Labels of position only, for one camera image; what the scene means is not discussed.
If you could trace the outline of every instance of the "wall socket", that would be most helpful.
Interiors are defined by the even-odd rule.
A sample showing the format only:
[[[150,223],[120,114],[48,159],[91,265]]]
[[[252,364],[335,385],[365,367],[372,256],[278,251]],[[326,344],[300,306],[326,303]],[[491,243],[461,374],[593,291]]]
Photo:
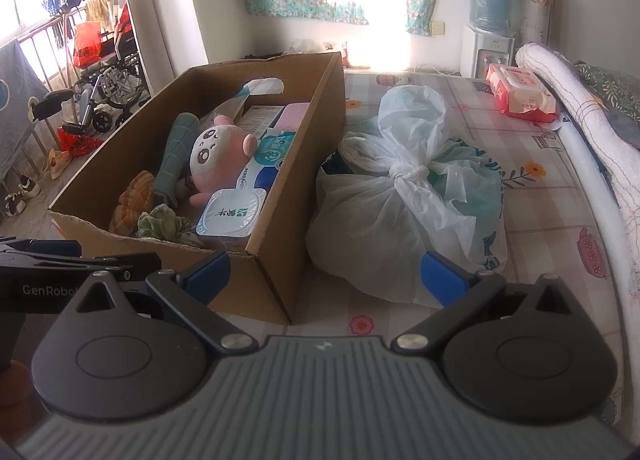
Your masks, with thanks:
[[[444,21],[431,21],[431,35],[444,35]]]

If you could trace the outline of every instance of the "plaid bedsheet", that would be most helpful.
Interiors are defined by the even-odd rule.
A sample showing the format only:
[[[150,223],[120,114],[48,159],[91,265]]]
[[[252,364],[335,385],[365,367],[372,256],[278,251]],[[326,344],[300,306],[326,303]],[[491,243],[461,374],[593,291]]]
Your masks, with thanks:
[[[462,138],[500,163],[509,250],[502,274],[513,283],[533,283],[547,272],[564,279],[618,361],[618,380],[604,413],[607,422],[617,421],[623,352],[614,285],[589,203],[558,136],[501,114],[490,88],[480,80],[350,70],[345,84],[349,122],[376,115],[391,86],[418,84],[439,91],[460,121]],[[310,267],[294,325],[228,319],[260,340],[269,334],[379,334],[388,341],[433,312],[369,297],[345,280]]]

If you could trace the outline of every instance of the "gray ribbed panel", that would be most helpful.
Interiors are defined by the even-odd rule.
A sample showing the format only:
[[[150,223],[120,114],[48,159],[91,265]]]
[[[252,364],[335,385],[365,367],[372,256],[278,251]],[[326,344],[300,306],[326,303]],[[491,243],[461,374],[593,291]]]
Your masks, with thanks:
[[[492,420],[463,405],[428,361],[376,337],[272,337],[222,361],[179,408],[128,426],[49,418],[31,460],[619,460],[631,448],[589,418],[554,428]]]

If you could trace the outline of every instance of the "metal screw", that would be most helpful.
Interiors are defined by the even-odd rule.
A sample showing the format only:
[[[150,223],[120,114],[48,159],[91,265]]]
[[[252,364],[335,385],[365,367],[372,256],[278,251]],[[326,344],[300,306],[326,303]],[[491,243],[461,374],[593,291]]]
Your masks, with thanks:
[[[429,344],[429,340],[420,334],[404,334],[396,339],[396,343],[402,350],[420,350]]]
[[[220,344],[227,350],[248,348],[254,341],[247,334],[228,334],[220,339]]]

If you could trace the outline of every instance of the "white quilt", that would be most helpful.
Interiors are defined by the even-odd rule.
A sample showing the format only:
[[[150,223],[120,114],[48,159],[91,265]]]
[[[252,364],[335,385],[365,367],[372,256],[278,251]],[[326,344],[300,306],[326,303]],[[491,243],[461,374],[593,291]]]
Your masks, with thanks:
[[[542,76],[554,88],[609,171],[628,243],[626,246],[617,245],[615,253],[623,255],[611,255],[613,249],[609,245],[607,254],[626,331],[630,366],[630,375],[626,379],[631,381],[636,393],[632,408],[625,404],[632,414],[623,411],[623,419],[630,419],[627,422],[630,425],[629,438],[637,443],[640,441],[640,151],[613,131],[602,108],[577,75],[547,48],[529,43],[518,51],[516,62],[520,67]],[[594,211],[597,208],[597,205],[592,205]],[[601,223],[598,220],[598,226],[606,240],[607,235],[616,236],[620,221]]]

